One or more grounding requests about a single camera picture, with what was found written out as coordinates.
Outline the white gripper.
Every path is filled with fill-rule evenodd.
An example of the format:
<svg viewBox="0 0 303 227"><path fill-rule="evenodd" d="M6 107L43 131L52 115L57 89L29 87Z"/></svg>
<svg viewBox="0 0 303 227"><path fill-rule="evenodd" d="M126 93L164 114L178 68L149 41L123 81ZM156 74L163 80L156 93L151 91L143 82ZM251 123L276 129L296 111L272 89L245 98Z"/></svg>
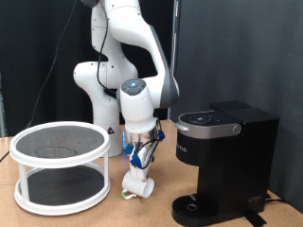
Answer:
<svg viewBox="0 0 303 227"><path fill-rule="evenodd" d="M147 181L152 152L142 143L137 143L130 156L131 175L135 180Z"/></svg>

